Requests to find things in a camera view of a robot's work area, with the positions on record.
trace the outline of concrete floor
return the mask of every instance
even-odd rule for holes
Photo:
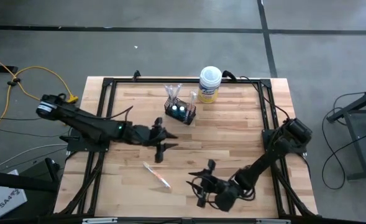
[[[263,3],[270,29],[366,30],[366,1]],[[0,24],[262,28],[256,0],[0,1]],[[322,164],[330,155],[321,121],[336,97],[366,91],[366,35],[270,35],[270,40],[278,77],[289,81],[296,115],[314,132],[308,162],[319,214],[366,222],[366,180],[346,183],[340,190],[329,190],[321,180]],[[145,76],[198,76],[203,67],[214,65],[248,77],[270,77],[262,34],[0,30],[0,60],[19,68],[48,67],[79,96],[89,75],[132,75],[135,70]],[[27,91],[36,96],[65,91],[46,72],[32,70],[23,77]],[[0,114],[9,80],[9,75],[0,74]],[[340,105],[353,99],[344,98]],[[7,117],[34,118],[36,106],[37,101],[14,88]],[[42,120],[2,121],[0,128],[44,135],[67,130],[60,123]],[[351,141],[338,124],[327,124],[326,134],[335,149]],[[0,162],[31,147],[55,143],[61,140],[0,132]],[[32,152],[9,165],[55,149]],[[353,147],[339,157],[347,173],[360,170]],[[52,158],[63,166],[65,152]],[[29,166],[30,162],[17,168]],[[332,160],[326,170],[329,185],[338,185],[342,177],[337,162]]]

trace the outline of black cable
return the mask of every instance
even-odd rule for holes
[[[255,200],[256,198],[256,190],[255,188],[252,188],[252,190],[248,190],[247,193],[244,194],[245,197],[239,197],[241,200],[245,200],[247,202],[251,202]]]
[[[241,77],[239,77],[239,78],[246,78],[252,85],[253,85],[253,87],[255,88],[255,90],[258,92],[258,93],[260,93],[259,92],[259,90],[256,88],[256,86],[255,86],[255,84],[251,81],[251,79],[250,78],[248,78],[248,77],[246,77],[246,76],[241,76]],[[265,101],[267,101],[268,102],[268,104],[270,104],[271,106],[274,106],[274,107],[276,107],[276,108],[278,108],[280,111],[282,111],[285,115],[286,115],[286,117],[288,118],[288,119],[290,119],[290,117],[289,117],[289,115],[288,115],[288,113],[285,111],[285,110],[283,110],[283,109],[281,109],[279,106],[277,106],[277,105],[275,105],[275,104],[273,104],[273,103],[270,103],[270,101],[268,100],[268,99],[266,99],[266,97],[264,97],[263,96],[263,99],[265,100]]]
[[[5,120],[11,120],[11,121],[36,121],[39,120],[41,118],[0,118],[0,119],[5,119]]]
[[[309,178],[311,179],[311,171],[309,169],[309,164],[306,160],[306,158],[301,154],[301,153],[296,153],[300,158],[302,158],[302,160],[304,161],[304,163],[307,165],[307,170],[308,170],[308,175],[309,175]]]
[[[59,108],[63,108],[64,110],[71,111],[71,112],[74,112],[74,113],[75,113],[75,111],[70,110],[69,108],[65,108],[64,106],[59,106],[59,105],[57,105],[57,106],[58,106]],[[128,109],[126,109],[126,110],[124,110],[124,111],[120,112],[119,114],[115,114],[115,115],[108,116],[108,117],[98,117],[98,116],[95,116],[95,115],[90,116],[90,115],[85,115],[85,114],[79,114],[79,116],[83,116],[83,117],[85,117],[85,118],[93,118],[93,119],[111,119],[111,118],[115,118],[115,117],[117,117],[117,116],[119,116],[119,115],[122,115],[122,114],[124,114],[124,113],[128,113],[132,108],[133,108],[133,106],[131,106],[131,107],[129,107]]]
[[[193,190],[193,192],[194,192],[195,196],[196,196],[198,199],[200,199],[200,198],[201,198],[201,197],[200,197],[200,195],[198,195],[198,194],[195,192],[195,189],[194,189],[194,186],[193,186],[194,181],[195,181],[196,179],[203,179],[203,180],[206,180],[206,181],[208,181],[210,184],[213,184],[213,183],[212,183],[208,178],[206,178],[206,177],[194,177],[194,179],[191,181],[191,188],[192,188],[192,190]],[[220,208],[217,208],[217,207],[215,207],[215,206],[213,205],[215,202],[210,202],[210,201],[209,201],[209,196],[210,196],[210,194],[208,194],[208,197],[206,198],[206,203],[208,203],[212,208],[217,209],[217,210],[220,210]]]
[[[13,134],[22,134],[22,135],[28,135],[28,136],[35,136],[35,137],[42,137],[42,138],[54,138],[54,137],[59,137],[69,131],[66,131],[64,133],[61,133],[61,134],[57,134],[57,135],[54,135],[54,136],[43,136],[43,135],[38,135],[38,134],[29,134],[29,133],[19,133],[19,132],[16,132],[16,131],[8,131],[8,130],[4,130],[4,129],[0,129],[0,131],[3,131],[3,132],[7,132],[7,133],[13,133]]]
[[[344,186],[344,184],[345,184],[345,170],[344,170],[343,165],[341,164],[341,162],[340,162],[339,158],[336,156],[336,153],[337,153],[337,152],[339,152],[340,150],[344,149],[345,147],[347,147],[347,146],[349,146],[349,145],[351,145],[351,144],[353,144],[353,143],[355,143],[355,142],[357,142],[357,141],[359,141],[359,140],[361,140],[361,139],[363,139],[363,138],[366,138],[366,135],[364,135],[364,136],[362,136],[361,138],[358,138],[358,139],[356,139],[356,140],[354,140],[354,141],[352,141],[352,142],[350,142],[350,143],[346,144],[345,146],[343,146],[343,147],[339,148],[338,150],[333,151],[333,149],[332,149],[331,145],[329,144],[329,142],[328,142],[328,141],[327,141],[327,139],[326,139],[326,135],[325,135],[325,131],[324,131],[324,122],[325,122],[325,119],[326,119],[326,117],[328,116],[328,114],[329,114],[329,113],[331,113],[331,112],[333,112],[335,109],[337,109],[337,108],[333,108],[330,112],[328,112],[328,113],[325,115],[325,117],[324,117],[324,119],[323,119],[323,121],[322,121],[322,133],[323,133],[323,135],[324,135],[324,139],[325,139],[325,141],[326,141],[327,146],[329,147],[329,149],[330,149],[330,150],[331,150],[331,152],[332,152],[332,154],[331,154],[331,155],[330,155],[330,156],[325,160],[325,163],[324,163],[324,165],[323,165],[323,168],[322,168],[322,181],[324,182],[325,186],[326,186],[327,188],[331,189],[331,190],[338,190],[338,189],[341,189],[341,188]],[[325,166],[326,166],[327,162],[329,161],[329,159],[330,159],[332,156],[334,156],[334,157],[336,158],[336,160],[338,161],[338,163],[339,163],[339,165],[340,165],[340,167],[341,167],[341,169],[342,169],[342,171],[343,171],[343,181],[342,181],[341,185],[340,185],[340,186],[338,186],[338,187],[330,187],[329,185],[327,185],[327,183],[325,182],[325,179],[324,179]]]
[[[336,158],[336,160],[337,160],[337,162],[339,163],[339,166],[340,166],[340,168],[341,168],[341,170],[342,170],[342,172],[343,172],[343,181],[342,181],[341,185],[340,185],[340,186],[338,186],[338,187],[330,187],[329,185],[327,185],[327,183],[325,182],[325,179],[324,179],[324,168],[325,168],[325,165],[326,165],[326,162],[327,162],[327,161],[325,161],[325,163],[324,163],[324,167],[323,167],[323,169],[322,169],[322,181],[324,182],[324,185],[325,185],[327,188],[332,189],[332,190],[338,190],[338,189],[341,189],[341,188],[344,186],[344,183],[345,183],[345,170],[344,170],[344,168],[343,168],[342,163],[340,162],[340,159],[337,157],[337,155],[335,155],[335,152],[333,151],[333,149],[332,149],[331,145],[329,144],[329,141],[328,141],[328,140],[327,140],[327,138],[326,138],[326,134],[325,134],[325,127],[324,127],[325,120],[326,120],[327,116],[328,116],[330,113],[334,112],[336,109],[341,109],[341,108],[333,108],[332,110],[330,110],[330,111],[325,115],[325,117],[323,118],[323,120],[322,120],[322,125],[321,125],[322,135],[324,136],[325,142],[326,142],[326,144],[327,144],[327,146],[328,146],[329,150],[332,152],[332,156],[334,156],[334,157]]]
[[[337,109],[336,108],[336,103],[337,103],[337,101],[340,99],[340,98],[342,98],[343,96],[350,96],[350,95],[358,95],[358,94],[365,94],[366,92],[358,92],[358,93],[347,93],[347,94],[343,94],[343,95],[341,95],[341,96],[339,96],[339,97],[337,97],[336,98],[336,100],[334,101],[334,103],[333,103],[333,113],[335,113],[335,109]],[[344,126],[347,126],[346,124],[344,124],[343,122],[341,122],[341,121],[339,121],[339,120],[336,120],[339,124],[341,124],[341,125],[344,125]]]

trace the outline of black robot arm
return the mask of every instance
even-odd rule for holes
[[[65,95],[43,95],[36,113],[43,119],[59,120],[77,130],[91,144],[117,141],[142,146],[155,146],[155,162],[162,162],[163,152],[176,144],[160,144],[166,138],[177,138],[162,127],[162,118],[157,118],[150,129],[133,125],[131,121],[115,121],[100,118],[65,101]]]
[[[305,146],[311,139],[311,130],[307,128],[300,120],[287,119],[283,125],[274,130],[264,146],[266,153],[258,158],[252,165],[239,169],[229,180],[221,180],[212,175],[216,164],[209,162],[209,169],[201,172],[190,173],[196,178],[202,179],[200,185],[189,182],[198,196],[198,206],[204,207],[207,195],[216,194],[214,203],[217,207],[228,212],[234,205],[237,198],[247,200],[250,195],[254,195],[255,185],[258,177],[268,167],[274,167],[277,170],[277,178],[280,180],[288,194],[292,197],[294,204],[302,215],[314,215],[295,194],[289,183],[283,178],[282,173],[276,167],[275,162],[285,157],[288,153],[304,153]]]

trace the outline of wooden table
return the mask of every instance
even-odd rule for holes
[[[81,101],[81,109],[96,114],[104,77],[88,77]],[[188,101],[189,92],[197,85],[183,84],[180,98]],[[288,82],[272,79],[276,105],[295,117]],[[258,93],[250,84],[223,84],[219,97],[212,104],[197,103],[196,117],[190,126],[165,115],[163,104],[167,99],[162,83],[118,83],[113,114],[129,106],[129,121],[153,125],[156,117],[163,117],[163,125],[179,138],[168,140],[179,146],[164,153],[161,164],[154,163],[153,147],[111,143],[104,161],[99,188],[96,216],[110,217],[211,217],[211,218],[273,218],[277,208],[270,169],[258,179],[256,199],[237,200],[230,212],[196,206],[197,198],[185,182],[192,180],[189,172],[207,166],[208,159],[216,161],[214,175],[228,179],[238,168],[252,164],[263,153],[260,132],[263,129]],[[278,111],[280,123],[285,115]],[[65,165],[55,212],[59,212],[73,198],[82,185],[88,153],[79,152]],[[172,186],[168,191],[148,170],[143,161],[152,165]],[[317,213],[313,190],[305,163],[295,154],[286,157],[290,182],[300,199]],[[281,190],[284,208],[286,194]],[[91,189],[86,198],[89,206]]]

